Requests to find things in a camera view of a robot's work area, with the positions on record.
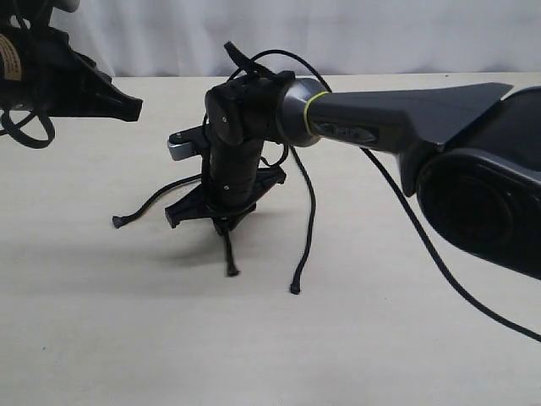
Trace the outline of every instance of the white table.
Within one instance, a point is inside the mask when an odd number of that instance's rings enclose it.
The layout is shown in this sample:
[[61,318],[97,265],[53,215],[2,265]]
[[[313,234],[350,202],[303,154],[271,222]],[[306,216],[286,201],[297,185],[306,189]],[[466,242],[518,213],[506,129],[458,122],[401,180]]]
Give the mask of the white table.
[[[361,91],[491,80],[523,87],[541,83],[541,74],[330,83]],[[355,148],[322,141],[299,152],[318,214],[298,297],[287,287],[308,195],[292,160],[286,184],[233,234],[237,278],[224,277],[209,221],[169,228],[163,208],[186,190],[112,227],[112,215],[199,171],[198,158],[171,160],[167,136],[199,124],[205,90],[221,81],[119,79],[145,99],[138,123],[57,119],[57,139],[44,151],[0,140],[0,404],[541,404],[541,346],[450,288]],[[383,159],[396,175],[394,160]],[[541,283],[431,235],[475,296],[541,330]]]

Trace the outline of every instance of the sticker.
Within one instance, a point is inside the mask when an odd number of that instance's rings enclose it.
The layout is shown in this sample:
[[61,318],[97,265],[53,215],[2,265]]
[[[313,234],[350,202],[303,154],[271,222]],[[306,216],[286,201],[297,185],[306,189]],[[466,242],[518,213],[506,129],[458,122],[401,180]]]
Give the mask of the sticker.
[[3,78],[5,80],[23,79],[23,69],[20,65],[19,54],[14,44],[0,34],[0,58],[3,60]]

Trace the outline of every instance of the white curtain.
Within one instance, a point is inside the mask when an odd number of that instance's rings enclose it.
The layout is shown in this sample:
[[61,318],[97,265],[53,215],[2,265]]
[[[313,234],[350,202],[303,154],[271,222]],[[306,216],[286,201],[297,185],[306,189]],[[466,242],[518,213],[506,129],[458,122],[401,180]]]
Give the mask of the white curtain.
[[541,70],[540,0],[82,0],[53,24],[116,76],[229,74],[226,41],[324,74]]

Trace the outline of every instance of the tan label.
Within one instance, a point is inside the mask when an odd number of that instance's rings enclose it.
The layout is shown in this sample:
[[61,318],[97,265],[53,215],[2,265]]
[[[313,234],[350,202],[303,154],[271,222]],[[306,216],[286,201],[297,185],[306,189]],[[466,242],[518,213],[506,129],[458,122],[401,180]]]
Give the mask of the tan label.
[[3,78],[5,80],[23,79],[23,69],[20,66],[20,58],[14,44],[0,34],[0,57],[3,60]]

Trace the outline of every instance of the yellow ring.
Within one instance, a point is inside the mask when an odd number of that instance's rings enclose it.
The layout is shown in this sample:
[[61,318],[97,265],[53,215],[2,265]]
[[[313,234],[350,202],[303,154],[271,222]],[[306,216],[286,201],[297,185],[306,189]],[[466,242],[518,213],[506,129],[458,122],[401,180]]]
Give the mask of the yellow ring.
[[310,104],[312,104],[312,102],[323,96],[323,95],[326,95],[328,94],[329,92],[328,91],[321,91],[320,93],[318,93],[317,95],[315,96],[312,96],[308,99],[308,101],[306,102],[306,106],[304,106],[304,125],[306,126],[306,131],[308,132],[308,134],[312,135],[313,137],[317,137],[317,134],[314,134],[312,133],[312,129],[310,128],[310,124],[308,122],[308,109],[310,107]]

